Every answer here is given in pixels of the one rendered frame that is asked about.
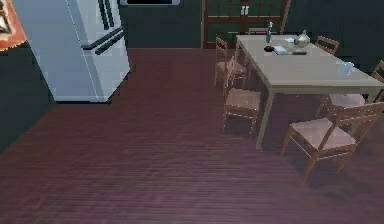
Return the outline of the brown wooden shelf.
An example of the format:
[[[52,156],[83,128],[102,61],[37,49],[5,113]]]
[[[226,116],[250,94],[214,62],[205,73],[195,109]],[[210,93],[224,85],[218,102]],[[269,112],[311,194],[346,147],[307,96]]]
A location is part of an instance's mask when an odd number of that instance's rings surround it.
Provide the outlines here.
[[[284,31],[292,0],[201,0],[201,46],[215,47],[219,36],[233,48],[237,35],[248,34],[248,29],[267,28],[273,22],[272,33]],[[241,15],[241,7],[249,6],[249,14]]]

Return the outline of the beige dining table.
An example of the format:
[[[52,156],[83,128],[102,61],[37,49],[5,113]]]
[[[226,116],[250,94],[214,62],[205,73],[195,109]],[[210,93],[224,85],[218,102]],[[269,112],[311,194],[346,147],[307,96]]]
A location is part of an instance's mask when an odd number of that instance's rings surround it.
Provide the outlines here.
[[[339,75],[342,61],[313,44],[307,45],[306,55],[276,55],[265,52],[262,35],[237,35],[235,57],[242,49],[263,84],[267,99],[263,106],[262,120],[256,138],[256,148],[261,149],[268,125],[274,96],[282,94],[368,94],[368,102],[375,100],[384,84],[357,68],[348,75]]]

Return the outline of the white fridge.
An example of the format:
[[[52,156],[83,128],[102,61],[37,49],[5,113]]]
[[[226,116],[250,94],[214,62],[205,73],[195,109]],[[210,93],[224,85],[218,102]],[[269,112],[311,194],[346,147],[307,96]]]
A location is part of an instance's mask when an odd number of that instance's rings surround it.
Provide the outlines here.
[[[58,102],[106,102],[130,72],[125,35],[101,55],[83,50],[122,27],[119,0],[110,0],[114,27],[104,30],[97,0],[13,0],[28,43]]]

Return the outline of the clear glass cup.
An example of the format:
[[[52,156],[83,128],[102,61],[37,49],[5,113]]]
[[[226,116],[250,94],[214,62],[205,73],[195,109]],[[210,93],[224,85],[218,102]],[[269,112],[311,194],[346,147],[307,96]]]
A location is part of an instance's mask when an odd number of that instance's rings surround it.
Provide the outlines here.
[[[352,62],[342,62],[339,66],[338,74],[340,76],[349,76],[353,68],[354,64]]]

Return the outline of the orange framed wall picture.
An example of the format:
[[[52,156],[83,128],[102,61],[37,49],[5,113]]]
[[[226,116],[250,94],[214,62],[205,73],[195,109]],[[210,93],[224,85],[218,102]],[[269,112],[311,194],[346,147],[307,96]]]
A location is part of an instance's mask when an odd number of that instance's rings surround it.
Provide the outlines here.
[[[26,41],[12,0],[0,0],[0,51],[18,47]]]

